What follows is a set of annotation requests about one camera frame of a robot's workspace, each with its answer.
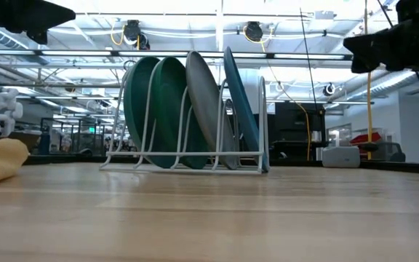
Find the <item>red object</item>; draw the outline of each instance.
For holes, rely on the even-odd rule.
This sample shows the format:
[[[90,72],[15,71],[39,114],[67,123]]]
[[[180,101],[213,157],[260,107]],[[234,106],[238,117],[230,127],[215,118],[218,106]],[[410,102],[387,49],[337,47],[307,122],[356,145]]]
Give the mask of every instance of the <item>red object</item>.
[[[371,134],[371,142],[378,142],[379,140],[381,140],[381,138],[382,137],[379,135],[378,132],[374,132],[373,134]],[[357,146],[359,144],[367,143],[367,142],[368,142],[368,134],[357,135],[356,138],[350,140],[350,144],[352,146]],[[367,157],[368,157],[368,153],[365,150],[360,149],[360,158],[367,159]]]

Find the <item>white container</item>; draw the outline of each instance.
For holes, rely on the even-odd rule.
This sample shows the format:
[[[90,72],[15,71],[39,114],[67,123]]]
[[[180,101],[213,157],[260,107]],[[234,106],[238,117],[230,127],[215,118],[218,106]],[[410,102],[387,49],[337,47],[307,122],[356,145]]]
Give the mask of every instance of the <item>white container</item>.
[[[360,150],[356,146],[337,146],[323,149],[323,167],[357,168]]]

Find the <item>duct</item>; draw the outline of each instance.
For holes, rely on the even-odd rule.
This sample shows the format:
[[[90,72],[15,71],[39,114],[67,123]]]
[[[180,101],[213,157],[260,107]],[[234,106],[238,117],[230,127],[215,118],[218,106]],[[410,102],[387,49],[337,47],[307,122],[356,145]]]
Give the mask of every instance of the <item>duct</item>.
[[[0,44],[10,49],[27,49],[26,47],[23,46],[22,43],[17,42],[14,39],[9,38],[8,36],[5,36],[3,33],[1,33],[1,31],[0,31]],[[38,63],[43,66],[49,63],[45,59],[41,57],[37,57],[37,56],[22,56],[22,57],[27,62]]]
[[[413,71],[401,71],[389,73],[371,83],[371,96],[375,98],[399,90],[403,87],[418,83],[418,78]],[[346,100],[357,100],[367,94],[367,86],[359,88],[347,95]]]
[[[389,75],[390,72],[383,70],[374,70],[371,73],[371,81],[377,81],[379,78]],[[334,95],[331,95],[328,98],[328,101],[334,100],[345,100],[347,94],[352,93],[353,91],[367,86],[368,74],[359,74],[354,78],[349,79],[347,82],[344,82],[340,87],[342,90],[337,92]]]

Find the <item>teal plate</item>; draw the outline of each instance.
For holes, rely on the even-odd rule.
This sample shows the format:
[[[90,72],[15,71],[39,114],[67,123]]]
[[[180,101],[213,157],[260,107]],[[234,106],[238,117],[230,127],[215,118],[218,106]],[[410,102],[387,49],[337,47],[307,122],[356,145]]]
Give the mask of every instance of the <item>teal plate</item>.
[[[132,141],[137,146],[138,151],[142,148],[143,127],[145,126],[146,100],[148,96],[148,86],[150,83],[151,73],[158,64],[159,59],[156,57],[144,57],[136,62],[133,67],[127,70],[124,75],[124,115],[127,128]],[[153,96],[150,94],[150,105],[155,103]],[[148,112],[148,127],[145,142],[145,151],[148,150],[151,141],[151,133],[153,131],[153,123],[155,113],[153,106],[150,106]],[[155,131],[153,139],[153,152],[168,151],[164,144],[163,137],[159,132]],[[150,163],[162,168],[169,168],[175,162],[174,156],[144,156]]]
[[[166,57],[153,70],[151,76],[151,92],[153,97],[153,111],[156,117],[156,134],[163,138],[166,151],[177,151],[179,134],[180,104],[187,87],[185,67],[179,60]],[[180,147],[183,148],[185,126],[191,101],[185,97],[183,128]],[[204,139],[195,114],[190,115],[188,128],[188,142],[186,152],[208,152],[208,145]],[[181,162],[193,169],[202,169],[207,163],[208,156],[184,156]]]

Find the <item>plate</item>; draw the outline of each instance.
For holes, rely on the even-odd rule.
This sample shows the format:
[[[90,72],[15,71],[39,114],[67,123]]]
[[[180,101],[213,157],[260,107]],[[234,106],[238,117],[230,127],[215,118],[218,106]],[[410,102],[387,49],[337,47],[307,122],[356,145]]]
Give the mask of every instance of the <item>plate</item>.
[[[129,130],[132,141],[141,151],[143,127],[145,125],[146,100],[148,96],[148,85],[151,73],[158,64],[156,57],[144,57],[137,61],[133,67],[129,68],[123,77],[124,83],[124,115],[127,129]],[[150,104],[153,105],[153,97],[150,97]],[[148,112],[148,127],[146,135],[145,151],[148,150],[153,131],[155,113],[153,106]],[[163,138],[155,132],[152,151],[163,152],[167,147],[164,146]],[[150,163],[162,168],[169,168],[175,162],[175,156],[144,156]]]
[[[219,88],[212,76],[207,63],[198,52],[188,53],[186,62],[188,94],[193,105],[196,120],[199,123],[209,149],[216,151],[216,129],[218,128],[218,103]],[[221,143],[222,151],[235,151],[234,132],[231,123],[224,112],[224,133]],[[237,156],[221,156],[221,162],[230,170],[237,168],[239,158]]]
[[[259,151],[260,134],[230,47],[227,47],[224,51],[224,71],[229,91],[231,92],[231,99],[237,112],[240,129],[244,134],[248,150]],[[269,170],[269,161],[266,153],[263,155],[262,168],[264,172]]]
[[[156,116],[156,132],[163,137],[166,151],[177,151],[180,106],[183,93],[187,87],[185,67],[174,57],[166,57],[161,60],[153,70],[151,76],[151,92],[153,94],[153,109]],[[184,146],[185,126],[188,118],[188,110],[192,102],[188,95],[185,97],[183,110],[183,128],[180,147]],[[186,152],[207,152],[208,145],[201,133],[195,114],[191,113],[188,128],[188,142]],[[184,156],[181,162],[193,169],[202,169],[208,160],[208,156]]]

